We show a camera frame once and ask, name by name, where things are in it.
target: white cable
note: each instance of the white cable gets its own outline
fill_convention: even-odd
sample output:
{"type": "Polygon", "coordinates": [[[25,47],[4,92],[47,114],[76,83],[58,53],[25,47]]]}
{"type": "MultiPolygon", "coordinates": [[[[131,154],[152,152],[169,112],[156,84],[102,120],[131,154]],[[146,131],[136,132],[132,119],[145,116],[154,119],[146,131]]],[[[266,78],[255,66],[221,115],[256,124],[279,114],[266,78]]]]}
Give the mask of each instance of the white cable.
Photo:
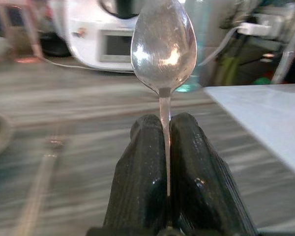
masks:
{"type": "Polygon", "coordinates": [[[208,56],[204,61],[202,61],[199,66],[204,66],[206,65],[208,62],[210,62],[211,60],[213,60],[217,55],[219,55],[219,53],[226,47],[226,45],[228,44],[228,42],[230,41],[231,37],[233,36],[233,34],[238,30],[242,28],[241,26],[238,27],[234,27],[232,28],[230,31],[228,31],[228,33],[226,34],[225,38],[223,39],[223,41],[221,42],[220,46],[218,46],[218,48],[211,53],[210,56],[208,56]]]}
{"type": "Polygon", "coordinates": [[[60,63],[56,63],[56,62],[53,62],[51,60],[48,60],[44,57],[40,57],[40,59],[42,59],[43,61],[47,62],[47,63],[50,63],[50,64],[53,64],[53,65],[56,65],[56,66],[61,66],[61,67],[66,67],[66,68],[73,68],[73,69],[84,69],[84,70],[95,70],[95,71],[108,71],[108,72],[116,72],[116,73],[132,73],[133,74],[133,71],[130,71],[130,70],[126,70],[126,71],[122,71],[122,70],[100,70],[100,69],[94,69],[94,68],[91,68],[91,67],[85,67],[85,66],[79,66],[79,65],[65,65],[65,64],[60,64],[60,63]]]}

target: spoon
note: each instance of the spoon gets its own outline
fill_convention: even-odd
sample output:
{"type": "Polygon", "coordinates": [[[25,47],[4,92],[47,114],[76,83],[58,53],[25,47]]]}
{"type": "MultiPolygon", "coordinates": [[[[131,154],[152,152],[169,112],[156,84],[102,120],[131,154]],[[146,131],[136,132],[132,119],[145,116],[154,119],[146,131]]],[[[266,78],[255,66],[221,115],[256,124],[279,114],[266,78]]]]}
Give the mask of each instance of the spoon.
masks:
{"type": "Polygon", "coordinates": [[[140,12],[131,42],[134,73],[159,95],[170,196],[171,93],[191,75],[197,60],[196,37],[178,0],[148,0],[140,12]]]}

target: white tabletop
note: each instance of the white tabletop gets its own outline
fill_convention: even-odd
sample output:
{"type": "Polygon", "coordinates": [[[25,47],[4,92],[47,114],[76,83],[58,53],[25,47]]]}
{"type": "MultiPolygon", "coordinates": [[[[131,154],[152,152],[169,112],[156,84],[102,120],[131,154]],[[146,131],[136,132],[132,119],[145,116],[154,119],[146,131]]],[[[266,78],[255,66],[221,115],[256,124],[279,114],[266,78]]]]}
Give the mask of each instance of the white tabletop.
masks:
{"type": "Polygon", "coordinates": [[[208,87],[205,90],[295,171],[295,84],[208,87]]]}

